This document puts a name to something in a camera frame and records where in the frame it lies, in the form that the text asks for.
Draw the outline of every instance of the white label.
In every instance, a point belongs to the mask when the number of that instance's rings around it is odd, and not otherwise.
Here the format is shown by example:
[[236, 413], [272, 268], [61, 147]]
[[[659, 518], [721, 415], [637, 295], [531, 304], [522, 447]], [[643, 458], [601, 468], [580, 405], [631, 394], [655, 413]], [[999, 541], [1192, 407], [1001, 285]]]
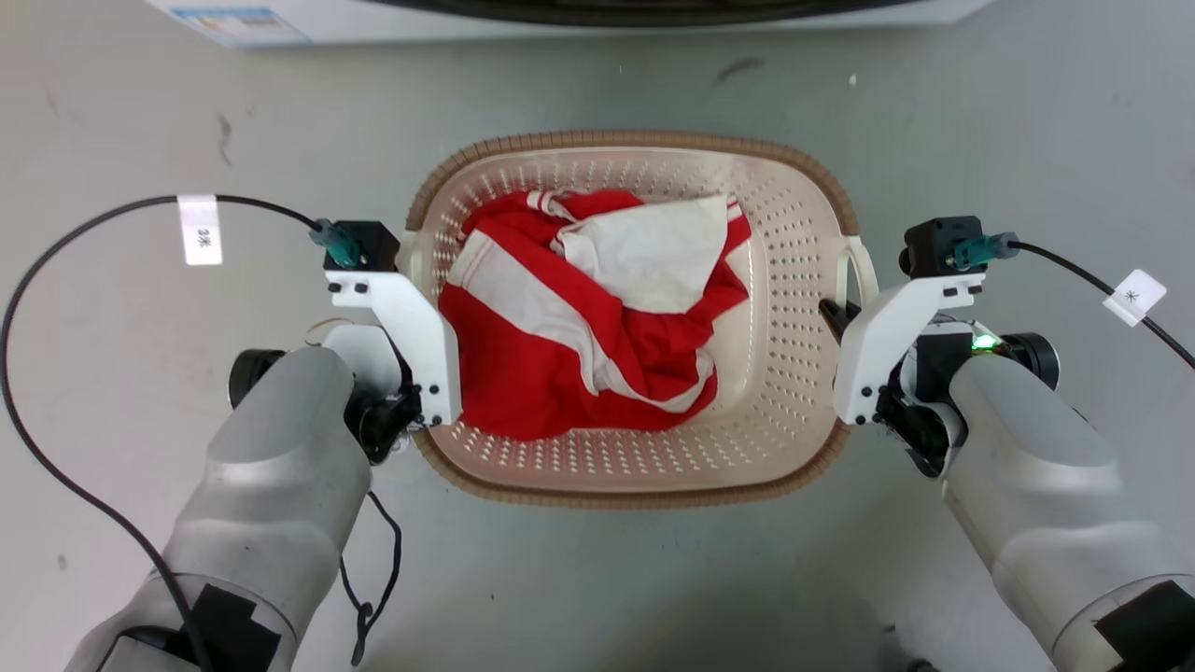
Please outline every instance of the white label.
[[306, 44], [306, 35], [269, 7], [177, 7], [171, 12], [221, 42], [246, 47]]
[[1104, 299], [1104, 307], [1123, 319], [1124, 324], [1136, 326], [1145, 319], [1145, 313], [1165, 295], [1165, 285], [1154, 280], [1148, 273], [1136, 269]]
[[220, 213], [216, 197], [179, 196], [178, 216], [183, 222], [183, 253], [188, 265], [220, 265]]

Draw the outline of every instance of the basket handle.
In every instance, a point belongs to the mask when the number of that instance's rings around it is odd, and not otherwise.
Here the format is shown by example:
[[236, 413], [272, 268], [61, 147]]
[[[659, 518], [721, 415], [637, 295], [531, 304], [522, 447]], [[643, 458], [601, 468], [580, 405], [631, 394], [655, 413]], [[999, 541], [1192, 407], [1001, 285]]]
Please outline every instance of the basket handle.
[[848, 267], [854, 270], [854, 281], [859, 285], [859, 303], [868, 305], [880, 293], [880, 283], [876, 281], [876, 269], [871, 265], [871, 255], [863, 246], [863, 239], [858, 236], [844, 236], [842, 250], [838, 256], [838, 286], [834, 289], [834, 303], [840, 306], [846, 305], [846, 273]]

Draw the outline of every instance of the gray floor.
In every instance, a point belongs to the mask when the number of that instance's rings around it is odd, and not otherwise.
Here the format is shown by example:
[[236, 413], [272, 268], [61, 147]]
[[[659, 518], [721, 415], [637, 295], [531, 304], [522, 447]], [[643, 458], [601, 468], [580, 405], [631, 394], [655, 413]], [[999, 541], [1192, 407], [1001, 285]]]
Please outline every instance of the gray floor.
[[[430, 169], [470, 142], [662, 128], [821, 159], [882, 282], [897, 280], [906, 227], [975, 213], [1113, 282], [1148, 269], [1171, 289], [1157, 319], [1195, 342], [1185, 0], [998, 0], [940, 30], [277, 53], [225, 50], [137, 0], [8, 2], [0, 19], [2, 286], [69, 226], [140, 196], [231, 191], [398, 225]], [[743, 59], [760, 65], [719, 80]], [[133, 215], [51, 267], [16, 335], [32, 432], [159, 543], [227, 415], [233, 354], [298, 346], [332, 314], [305, 236], [226, 210], [220, 269], [182, 264], [167, 212]], [[974, 314], [1059, 344], [1064, 396], [1122, 448], [1142, 506], [1195, 558], [1190, 372], [1032, 258], [999, 267]], [[148, 562], [2, 432], [0, 659], [57, 670]], [[1050, 668], [937, 487], [874, 430], [808, 489], [718, 509], [501, 506], [416, 454], [375, 479], [406, 554], [369, 671], [869, 670], [894, 636], [946, 671]], [[347, 556], [369, 594], [390, 542], [362, 518]], [[351, 640], [335, 592], [296, 670], [347, 668]]]

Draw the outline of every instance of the white cloth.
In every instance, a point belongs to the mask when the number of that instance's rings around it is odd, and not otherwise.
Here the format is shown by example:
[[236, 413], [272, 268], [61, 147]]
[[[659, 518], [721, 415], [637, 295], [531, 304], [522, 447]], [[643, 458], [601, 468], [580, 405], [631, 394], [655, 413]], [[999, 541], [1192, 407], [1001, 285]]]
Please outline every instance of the white cloth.
[[684, 313], [701, 299], [739, 216], [725, 195], [639, 206], [560, 228], [552, 250], [629, 308]]
[[618, 362], [602, 349], [586, 316], [483, 231], [468, 236], [448, 273], [448, 283], [467, 291], [519, 331], [575, 352], [581, 360], [581, 381], [586, 391], [595, 397], [603, 390], [612, 390], [668, 413], [684, 413], [693, 405], [705, 389], [705, 381], [713, 375], [713, 360], [705, 350], [698, 350], [697, 380], [688, 390], [667, 399], [639, 393], [627, 384]]

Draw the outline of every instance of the laundry basket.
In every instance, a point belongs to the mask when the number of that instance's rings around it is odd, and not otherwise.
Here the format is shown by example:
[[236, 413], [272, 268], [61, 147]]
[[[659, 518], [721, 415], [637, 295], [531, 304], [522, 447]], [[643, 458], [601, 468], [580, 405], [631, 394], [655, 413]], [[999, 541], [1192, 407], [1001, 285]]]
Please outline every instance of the laundry basket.
[[422, 433], [431, 465], [470, 493], [551, 506], [679, 507], [786, 493], [822, 474], [848, 428], [834, 414], [838, 344], [817, 301], [875, 274], [846, 194], [789, 147], [675, 133], [552, 133], [480, 142], [435, 170], [407, 219], [404, 271], [435, 303], [478, 206], [529, 189], [626, 189], [646, 202], [734, 194], [750, 242], [728, 257], [750, 300], [715, 323], [711, 405], [667, 432], [577, 429], [538, 441], [458, 422]]

